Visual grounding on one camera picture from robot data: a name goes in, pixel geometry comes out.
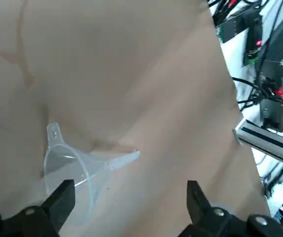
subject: clear plastic funnel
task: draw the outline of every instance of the clear plastic funnel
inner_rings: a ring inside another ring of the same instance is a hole
[[[76,187],[76,205],[70,218],[72,224],[88,220],[96,199],[111,170],[119,169],[139,158],[140,152],[123,154],[112,160],[90,155],[70,147],[63,141],[59,125],[47,126],[48,150],[44,159],[44,181],[51,194],[66,179],[73,179]]]

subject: screw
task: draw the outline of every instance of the screw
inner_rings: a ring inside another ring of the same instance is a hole
[[[260,223],[262,226],[266,226],[268,224],[268,222],[261,216],[257,216],[255,218],[255,220]]]
[[[35,212],[35,210],[33,210],[33,209],[27,209],[26,211],[25,211],[25,214],[26,215],[31,215],[31,214],[33,214]]]
[[[225,213],[221,209],[215,209],[214,212],[217,216],[224,216],[225,215]]]

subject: stain on paper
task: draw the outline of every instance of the stain on paper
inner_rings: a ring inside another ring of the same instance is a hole
[[[19,16],[16,20],[16,52],[9,53],[0,51],[0,57],[10,64],[17,64],[23,76],[24,86],[29,88],[34,84],[35,78],[31,75],[27,64],[25,47],[22,37],[22,28],[24,22],[24,10],[27,7],[27,0],[23,0],[23,4],[19,11]]]

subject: beige paper surface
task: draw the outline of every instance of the beige paper surface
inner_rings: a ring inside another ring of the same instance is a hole
[[[238,216],[267,213],[236,89],[203,0],[0,0],[0,212],[45,197],[45,127],[140,158],[62,236],[177,236],[187,180]]]

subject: table surface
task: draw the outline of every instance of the table surface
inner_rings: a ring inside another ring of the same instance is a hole
[[[177,236],[187,180],[241,218],[268,214],[203,0],[0,0],[0,213],[44,197],[46,125],[85,152],[129,152],[91,220],[62,236]]]

